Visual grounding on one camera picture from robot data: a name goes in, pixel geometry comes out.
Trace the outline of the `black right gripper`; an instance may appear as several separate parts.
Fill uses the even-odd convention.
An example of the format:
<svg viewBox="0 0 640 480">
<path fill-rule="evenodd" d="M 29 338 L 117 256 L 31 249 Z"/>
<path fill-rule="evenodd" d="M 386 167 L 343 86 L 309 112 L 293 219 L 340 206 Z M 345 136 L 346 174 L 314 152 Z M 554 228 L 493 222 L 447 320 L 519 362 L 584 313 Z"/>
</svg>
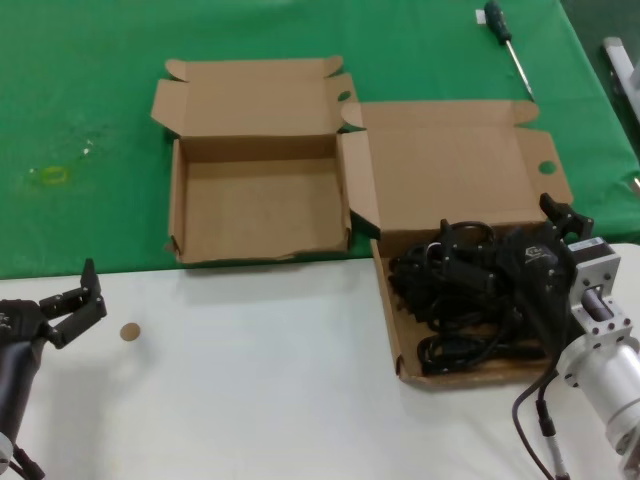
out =
<svg viewBox="0 0 640 480">
<path fill-rule="evenodd" d="M 594 221 L 569 203 L 540 195 L 547 222 L 514 227 L 502 236 L 497 267 L 513 302 L 544 351 L 556 358 L 566 345 L 570 266 L 566 238 L 592 237 Z M 440 221 L 443 278 L 479 293 L 496 292 L 494 229 L 479 221 Z"/>
</svg>

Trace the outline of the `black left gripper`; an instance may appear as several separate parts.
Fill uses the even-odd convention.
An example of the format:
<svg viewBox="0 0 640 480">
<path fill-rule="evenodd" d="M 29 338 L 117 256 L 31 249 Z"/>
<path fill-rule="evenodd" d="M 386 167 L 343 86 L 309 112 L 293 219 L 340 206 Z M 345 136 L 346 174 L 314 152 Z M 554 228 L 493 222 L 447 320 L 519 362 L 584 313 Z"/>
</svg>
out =
<svg viewBox="0 0 640 480">
<path fill-rule="evenodd" d="M 62 349 L 107 315 L 94 261 L 87 258 L 80 287 L 41 300 L 1 301 L 1 345 L 48 340 Z"/>
</svg>

